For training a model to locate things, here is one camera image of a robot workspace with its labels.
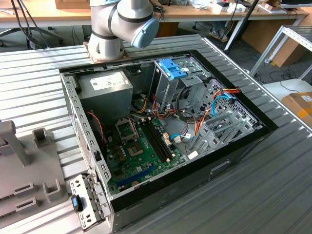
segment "ram slot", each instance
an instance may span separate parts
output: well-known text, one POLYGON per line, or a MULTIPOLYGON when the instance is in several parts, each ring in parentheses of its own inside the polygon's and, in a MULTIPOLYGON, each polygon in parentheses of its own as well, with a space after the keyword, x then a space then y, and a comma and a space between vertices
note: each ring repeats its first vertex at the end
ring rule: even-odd
POLYGON ((143 123, 141 129, 144 131, 148 141, 152 145, 161 162, 166 162, 168 158, 172 158, 170 151, 151 122, 143 123))

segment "corrugated metal surface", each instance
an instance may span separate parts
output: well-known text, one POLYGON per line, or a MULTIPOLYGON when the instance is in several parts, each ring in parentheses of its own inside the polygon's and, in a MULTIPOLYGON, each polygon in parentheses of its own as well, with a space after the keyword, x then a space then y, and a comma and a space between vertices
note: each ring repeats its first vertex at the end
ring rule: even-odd
MULTIPOLYGON (((311 233, 311 132, 285 112, 255 80, 197 35, 156 39, 144 50, 125 44, 132 58, 197 49, 280 128, 242 163, 210 183, 151 214, 123 234, 311 233)), ((4 53, 0 57, 0 118, 12 119, 17 135, 44 126, 56 139, 66 181, 85 172, 67 116, 58 68, 88 64, 83 46, 4 53)), ((68 200, 0 230, 10 233, 79 233, 68 200)), ((89 233, 106 233, 99 225, 89 233)))

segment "red cable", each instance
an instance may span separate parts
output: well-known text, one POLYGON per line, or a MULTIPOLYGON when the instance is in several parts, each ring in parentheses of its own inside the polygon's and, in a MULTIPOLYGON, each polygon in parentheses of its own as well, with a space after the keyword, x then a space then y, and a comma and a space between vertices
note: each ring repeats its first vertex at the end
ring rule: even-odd
POLYGON ((92 114, 91 112, 87 112, 88 114, 92 115, 93 118, 95 118, 99 124, 99 127, 101 129, 101 134, 102 134, 102 146, 103 146, 103 150, 104 150, 104 132, 103 132, 103 127, 102 127, 102 124, 101 122, 99 121, 98 117, 94 114, 92 114))

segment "blue drive latch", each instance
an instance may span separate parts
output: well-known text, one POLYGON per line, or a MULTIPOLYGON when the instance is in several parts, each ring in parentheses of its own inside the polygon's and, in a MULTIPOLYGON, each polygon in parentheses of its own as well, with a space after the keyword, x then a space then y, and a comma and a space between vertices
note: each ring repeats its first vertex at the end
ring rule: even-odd
POLYGON ((175 64, 171 59, 160 60, 162 68, 170 74, 172 79, 180 79, 187 77, 185 72, 182 72, 179 68, 179 65, 175 64))

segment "green circuit board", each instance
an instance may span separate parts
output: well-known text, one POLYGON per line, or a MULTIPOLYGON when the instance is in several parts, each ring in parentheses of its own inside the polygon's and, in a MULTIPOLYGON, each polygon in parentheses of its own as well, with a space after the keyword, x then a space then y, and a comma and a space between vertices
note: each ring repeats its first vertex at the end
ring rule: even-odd
MULTIPOLYGON (((180 151, 173 145, 167 147, 167 149, 174 157, 166 161, 164 161, 164 158, 159 157, 148 140, 150 138, 146 136, 146 131, 142 129, 142 124, 141 122, 134 123, 139 135, 136 141, 130 140, 122 144, 117 130, 111 132, 111 142, 107 143, 106 161, 112 175, 112 178, 108 181, 109 190, 112 195, 185 162, 180 151), (128 183, 125 182, 125 180, 133 176, 137 176, 137 178, 135 180, 131 179, 128 183)), ((155 132, 164 141, 165 139, 162 135, 166 131, 160 121, 154 118, 149 124, 152 124, 155 132)))

